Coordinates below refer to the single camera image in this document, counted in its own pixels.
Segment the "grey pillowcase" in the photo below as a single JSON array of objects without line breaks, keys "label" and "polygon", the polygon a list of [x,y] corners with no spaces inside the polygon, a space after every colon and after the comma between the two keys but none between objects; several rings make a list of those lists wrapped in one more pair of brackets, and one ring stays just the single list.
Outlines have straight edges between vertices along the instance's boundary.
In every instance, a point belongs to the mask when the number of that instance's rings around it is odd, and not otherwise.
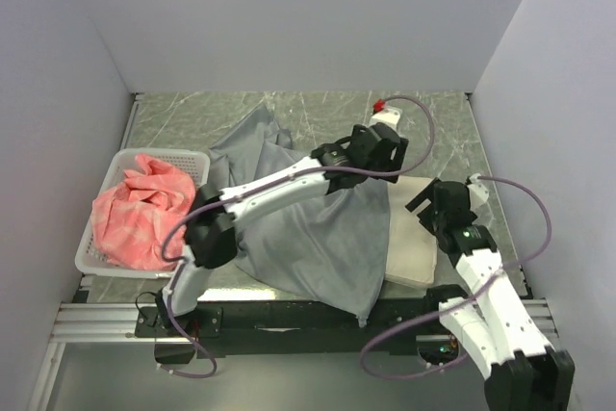
[{"label": "grey pillowcase", "polygon": [[[210,148],[210,178],[236,187],[303,158],[265,105]],[[387,184],[300,201],[254,221],[239,237],[237,268],[275,288],[330,305],[367,323],[384,279],[389,244]]]}]

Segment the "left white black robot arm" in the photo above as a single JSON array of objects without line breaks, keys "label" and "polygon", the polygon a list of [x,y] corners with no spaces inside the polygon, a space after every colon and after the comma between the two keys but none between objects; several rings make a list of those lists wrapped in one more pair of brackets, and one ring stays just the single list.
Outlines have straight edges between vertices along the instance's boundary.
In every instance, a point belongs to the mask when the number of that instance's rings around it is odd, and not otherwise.
[{"label": "left white black robot arm", "polygon": [[213,270],[238,253],[237,235],[249,224],[299,201],[352,189],[365,180],[395,183],[408,140],[383,122],[356,125],[349,136],[324,143],[290,167],[237,187],[202,185],[189,212],[168,232],[161,257],[176,269],[156,294],[158,324],[186,333]]}]

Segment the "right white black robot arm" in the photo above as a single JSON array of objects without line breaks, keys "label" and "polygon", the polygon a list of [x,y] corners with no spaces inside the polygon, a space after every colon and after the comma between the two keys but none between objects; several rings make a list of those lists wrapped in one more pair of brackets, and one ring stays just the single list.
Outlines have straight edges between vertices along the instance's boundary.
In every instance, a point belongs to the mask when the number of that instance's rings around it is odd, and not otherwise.
[{"label": "right white black robot arm", "polygon": [[406,209],[435,237],[468,286],[427,294],[423,324],[449,331],[484,378],[491,410],[565,410],[575,363],[554,347],[514,289],[490,231],[476,224],[475,208],[489,193],[478,177],[466,182],[432,180]]}]

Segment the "beige pillow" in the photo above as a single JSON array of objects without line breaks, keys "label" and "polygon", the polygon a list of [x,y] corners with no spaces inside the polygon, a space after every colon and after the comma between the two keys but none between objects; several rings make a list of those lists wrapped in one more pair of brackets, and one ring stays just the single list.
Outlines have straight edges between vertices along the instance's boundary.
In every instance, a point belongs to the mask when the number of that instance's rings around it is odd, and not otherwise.
[{"label": "beige pillow", "polygon": [[434,282],[436,239],[405,206],[430,182],[424,177],[400,177],[387,185],[390,206],[389,243],[385,279],[403,286],[426,289]]}]

